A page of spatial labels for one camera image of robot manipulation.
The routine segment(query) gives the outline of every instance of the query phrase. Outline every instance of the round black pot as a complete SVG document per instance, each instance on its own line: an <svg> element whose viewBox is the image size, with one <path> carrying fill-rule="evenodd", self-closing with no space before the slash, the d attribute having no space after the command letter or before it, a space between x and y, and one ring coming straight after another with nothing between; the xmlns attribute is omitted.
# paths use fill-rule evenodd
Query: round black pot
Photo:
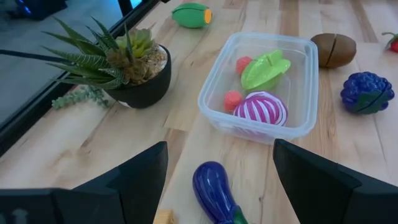
<svg viewBox="0 0 398 224"><path fill-rule="evenodd" d="M131 108L146 108L158 102L169 89L172 76L170 52L161 46L167 53L167 63L153 79L137 86L124 86L114 90L105 90L112 98Z"/></svg>

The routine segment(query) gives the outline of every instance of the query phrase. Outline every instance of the light wood surface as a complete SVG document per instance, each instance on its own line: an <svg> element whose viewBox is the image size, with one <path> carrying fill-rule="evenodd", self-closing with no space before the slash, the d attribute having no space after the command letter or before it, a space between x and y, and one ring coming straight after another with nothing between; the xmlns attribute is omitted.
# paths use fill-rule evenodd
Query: light wood surface
<svg viewBox="0 0 398 224"><path fill-rule="evenodd" d="M204 29L184 29L170 18L182 0L159 4L139 27L151 27L172 55L172 82L164 99L145 110L93 103L49 111L0 158L0 187L74 187L135 156L157 141L169 143L170 167L160 208L173 209L179 223L210 223L192 190L193 171L205 161L222 163L237 203L250 223L291 224L297 217L280 184L272 146L225 136L197 106L215 58L228 37L256 31L311 38L337 32L357 41L355 60L320 70L318 121L293 142L391 184L398 185L398 100L387 110L353 116L343 110L340 91L347 77L372 71L398 86L398 55L385 52L398 32L394 0L199 0L213 10Z"/></svg>

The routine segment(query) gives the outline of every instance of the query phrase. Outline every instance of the toy strawberry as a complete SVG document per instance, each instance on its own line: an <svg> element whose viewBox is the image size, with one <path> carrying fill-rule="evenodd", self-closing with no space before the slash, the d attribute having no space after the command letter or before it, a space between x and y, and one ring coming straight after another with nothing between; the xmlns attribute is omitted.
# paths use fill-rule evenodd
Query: toy strawberry
<svg viewBox="0 0 398 224"><path fill-rule="evenodd" d="M392 32L384 32L381 35L392 35L392 39L387 43L386 48L390 48L391 51L398 53L398 34Z"/></svg>

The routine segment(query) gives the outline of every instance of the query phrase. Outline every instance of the toy fruit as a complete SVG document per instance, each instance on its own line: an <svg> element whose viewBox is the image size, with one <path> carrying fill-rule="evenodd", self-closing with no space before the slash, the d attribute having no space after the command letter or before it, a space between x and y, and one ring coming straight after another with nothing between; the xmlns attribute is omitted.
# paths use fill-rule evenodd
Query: toy fruit
<svg viewBox="0 0 398 224"><path fill-rule="evenodd" d="M241 84L246 91L270 90L278 84L282 74L290 68L281 50L261 55L252 60L243 71Z"/></svg>
<svg viewBox="0 0 398 224"><path fill-rule="evenodd" d="M211 22L212 17L209 7L194 2L181 4L172 12L173 20L186 28L204 27Z"/></svg>
<svg viewBox="0 0 398 224"><path fill-rule="evenodd" d="M254 91L246 97L234 110L235 116L253 121L285 125L287 108L282 100L266 91Z"/></svg>
<svg viewBox="0 0 398 224"><path fill-rule="evenodd" d="M247 65L250 64L250 62L253 59L251 57L245 56L245 57L241 57L236 61L236 72L239 74L239 76L242 75L243 70L246 68Z"/></svg>
<svg viewBox="0 0 398 224"><path fill-rule="evenodd" d="M394 98L394 91L385 78L371 72L358 72L344 82L340 96L350 113L372 114L388 107L388 101Z"/></svg>
<svg viewBox="0 0 398 224"><path fill-rule="evenodd" d="M356 54L356 42L341 34L318 34L311 38L318 47L319 67L337 68L349 64Z"/></svg>
<svg viewBox="0 0 398 224"><path fill-rule="evenodd" d="M242 94L239 91L231 90L225 93L224 109L227 112L232 112L236 106L242 102Z"/></svg>
<svg viewBox="0 0 398 224"><path fill-rule="evenodd" d="M248 224L235 203L224 167L218 162L205 162L193 174L193 191L202 209L216 224Z"/></svg>
<svg viewBox="0 0 398 224"><path fill-rule="evenodd" d="M392 35L392 39L387 43L386 48L390 48L391 51L398 53L398 34L392 32L384 32L381 35Z"/></svg>

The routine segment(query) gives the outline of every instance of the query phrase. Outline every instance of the plastic storage bin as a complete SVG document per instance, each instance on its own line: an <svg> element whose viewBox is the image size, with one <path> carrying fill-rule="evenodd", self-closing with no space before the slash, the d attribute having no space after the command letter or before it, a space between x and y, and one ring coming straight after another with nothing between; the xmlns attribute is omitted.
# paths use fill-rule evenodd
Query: plastic storage bin
<svg viewBox="0 0 398 224"><path fill-rule="evenodd" d="M281 49L291 66L279 84L268 91L287 106L289 117L285 126L252 121L225 113L224 94L238 90L243 96L240 77L235 72L238 58L255 58ZM275 138L294 139L308 134L317 121L318 108L318 50L305 39L283 35L235 33L229 37L219 54L199 94L200 111L210 123L225 134L273 144Z"/></svg>

